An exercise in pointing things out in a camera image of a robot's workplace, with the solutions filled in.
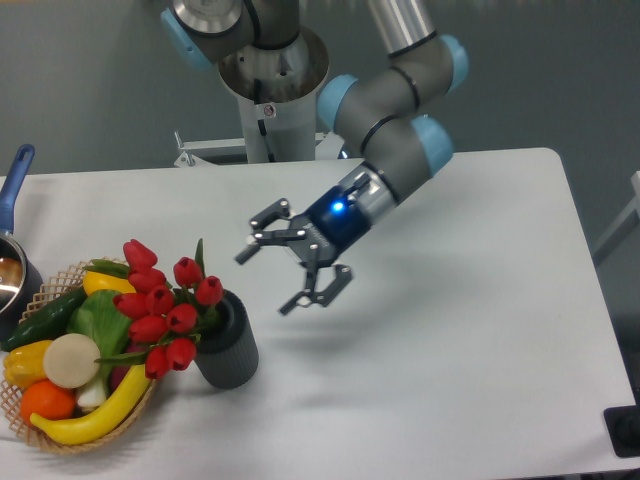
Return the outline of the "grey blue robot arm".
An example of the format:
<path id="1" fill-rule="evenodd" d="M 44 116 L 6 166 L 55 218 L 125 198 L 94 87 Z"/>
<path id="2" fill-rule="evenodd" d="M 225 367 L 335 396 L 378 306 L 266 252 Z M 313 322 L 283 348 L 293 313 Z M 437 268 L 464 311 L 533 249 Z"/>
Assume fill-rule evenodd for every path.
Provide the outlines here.
<path id="1" fill-rule="evenodd" d="M 235 96 L 249 162 L 313 159 L 318 123 L 361 159 L 304 212 L 281 199 L 252 218 L 237 262 L 278 245 L 306 272 L 282 314 L 330 304 L 352 277 L 340 255 L 453 155 L 447 132 L 421 108 L 465 80 L 464 47 L 437 32 L 421 1 L 372 1 L 369 10 L 389 66 L 367 81 L 329 77 L 327 48 L 301 24 L 295 1 L 172 1 L 161 15 L 181 57 L 216 67 Z"/>

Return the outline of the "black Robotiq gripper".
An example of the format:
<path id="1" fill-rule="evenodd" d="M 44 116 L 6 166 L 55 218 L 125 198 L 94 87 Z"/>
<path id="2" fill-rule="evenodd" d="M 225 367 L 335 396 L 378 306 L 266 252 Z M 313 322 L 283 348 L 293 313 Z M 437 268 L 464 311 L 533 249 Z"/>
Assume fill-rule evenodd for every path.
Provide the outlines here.
<path id="1" fill-rule="evenodd" d="M 356 167 L 303 213 L 294 216 L 292 228 L 268 230 L 276 221 L 291 219 L 291 205 L 285 198 L 252 217 L 248 244 L 234 260 L 245 264 L 264 246 L 292 243 L 300 264 L 306 265 L 316 252 L 319 265 L 330 265 L 396 206 L 392 190 L 380 175 L 368 167 Z M 329 306 L 353 279 L 347 265 L 336 264 L 331 270 L 333 280 L 318 290 L 319 268 L 306 267 L 303 288 L 280 307 L 279 313 L 288 315 L 296 307 Z"/>

